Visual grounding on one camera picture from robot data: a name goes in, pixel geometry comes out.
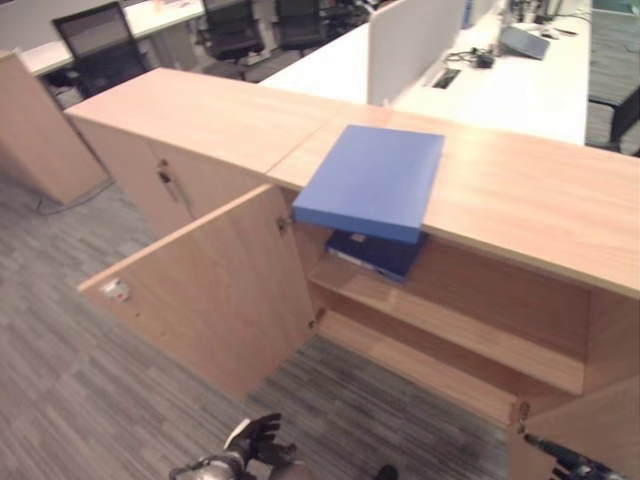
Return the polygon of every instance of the wooden cabinet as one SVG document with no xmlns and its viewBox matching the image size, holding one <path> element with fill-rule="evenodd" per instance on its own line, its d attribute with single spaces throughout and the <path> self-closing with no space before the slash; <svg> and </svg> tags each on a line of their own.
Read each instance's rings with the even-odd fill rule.
<svg viewBox="0 0 640 480">
<path fill-rule="evenodd" d="M 204 155 L 93 122 L 76 123 L 160 236 L 261 184 L 245 171 Z"/>
<path fill-rule="evenodd" d="M 204 155 L 159 142 L 153 142 L 151 149 L 174 183 L 176 196 L 194 219 L 262 183 L 244 170 L 224 166 Z"/>
<path fill-rule="evenodd" d="M 0 50 L 0 174 L 68 203 L 107 180 L 80 136 L 11 52 Z"/>
<path fill-rule="evenodd" d="M 325 231 L 283 228 L 291 197 L 259 186 L 80 289 L 232 395 L 315 330 L 507 429 L 509 478 L 553 463 L 515 433 L 523 402 L 532 433 L 639 478 L 637 299 L 435 238 L 399 285 L 323 254 Z M 101 291 L 116 279 L 127 301 Z"/>
<path fill-rule="evenodd" d="M 167 235 L 81 290 L 223 391 L 315 331 L 504 428 L 512 480 L 551 471 L 515 432 L 525 403 L 532 433 L 640 480 L 629 158 L 175 71 L 71 115 Z M 353 123 L 447 137 L 402 285 L 327 256 L 330 231 L 282 221 L 295 192 L 258 185 L 304 188 Z M 101 291 L 116 279 L 125 302 Z"/>
<path fill-rule="evenodd" d="M 310 336 L 314 312 L 278 189 L 258 187 L 80 286 L 221 390 L 251 391 Z M 119 279 L 130 298 L 101 288 Z"/>
</svg>

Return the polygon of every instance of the blue folder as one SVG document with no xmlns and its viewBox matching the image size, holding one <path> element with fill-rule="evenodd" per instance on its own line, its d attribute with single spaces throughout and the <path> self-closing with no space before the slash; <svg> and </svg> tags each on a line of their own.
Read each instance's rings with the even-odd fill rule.
<svg viewBox="0 0 640 480">
<path fill-rule="evenodd" d="M 415 243 L 444 137 L 349 125 L 293 203 L 296 221 Z"/>
<path fill-rule="evenodd" d="M 344 260 L 402 283 L 427 237 L 421 232 L 417 243 L 410 244 L 336 230 L 327 240 L 326 248 Z"/>
</svg>

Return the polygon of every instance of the floor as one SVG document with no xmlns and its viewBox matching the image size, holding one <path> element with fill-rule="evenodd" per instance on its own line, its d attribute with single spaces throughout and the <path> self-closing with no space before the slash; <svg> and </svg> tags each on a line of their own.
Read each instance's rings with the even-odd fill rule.
<svg viewBox="0 0 640 480">
<path fill-rule="evenodd" d="M 589 93 L 621 102 L 640 84 L 640 15 L 596 12 L 592 22 Z M 590 105 L 587 141 L 605 142 L 611 110 Z M 623 138 L 622 151 L 640 148 L 640 123 Z"/>
<path fill-rule="evenodd" d="M 195 71 L 200 71 L 207 75 L 235 79 L 239 78 L 240 71 L 244 71 L 246 80 L 253 83 L 260 83 L 300 59 L 300 54 L 297 51 L 284 52 L 276 49 L 271 52 L 271 56 L 266 61 L 256 63 L 250 67 L 239 67 L 228 62 L 212 62 L 204 51 L 199 52 L 196 50 L 196 52 L 198 67 L 194 69 Z"/>
<path fill-rule="evenodd" d="M 638 80 L 625 53 L 637 18 L 621 17 L 594 16 L 599 95 Z M 605 129 L 598 118 L 590 135 Z M 502 430 L 322 339 L 247 399 L 224 396 L 75 291 L 154 238 L 119 188 L 51 216 L 36 202 L 0 179 L 1 479 L 166 478 L 272 411 L 319 480 L 366 480 L 386 462 L 403 480 L 505 477 Z"/>
<path fill-rule="evenodd" d="M 593 8 L 612 12 L 631 13 L 632 7 L 640 9 L 637 0 L 593 0 Z"/>
</svg>

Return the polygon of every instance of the cabinet top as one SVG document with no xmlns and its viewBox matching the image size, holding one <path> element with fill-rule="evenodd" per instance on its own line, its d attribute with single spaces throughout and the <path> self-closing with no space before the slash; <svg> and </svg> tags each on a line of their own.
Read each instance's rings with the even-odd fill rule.
<svg viewBox="0 0 640 480">
<path fill-rule="evenodd" d="M 266 173 L 340 102 L 158 68 L 66 113 Z"/>
<path fill-rule="evenodd" d="M 446 136 L 423 229 L 640 296 L 640 165 L 624 155 L 158 69 L 67 111 L 302 189 L 348 124 Z"/>
</svg>

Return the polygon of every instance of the black shoe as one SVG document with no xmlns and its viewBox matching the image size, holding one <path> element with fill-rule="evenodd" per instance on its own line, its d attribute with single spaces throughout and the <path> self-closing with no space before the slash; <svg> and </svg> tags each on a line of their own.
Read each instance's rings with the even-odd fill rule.
<svg viewBox="0 0 640 480">
<path fill-rule="evenodd" d="M 393 465 L 385 465 L 373 480 L 398 480 L 398 469 Z"/>
</svg>

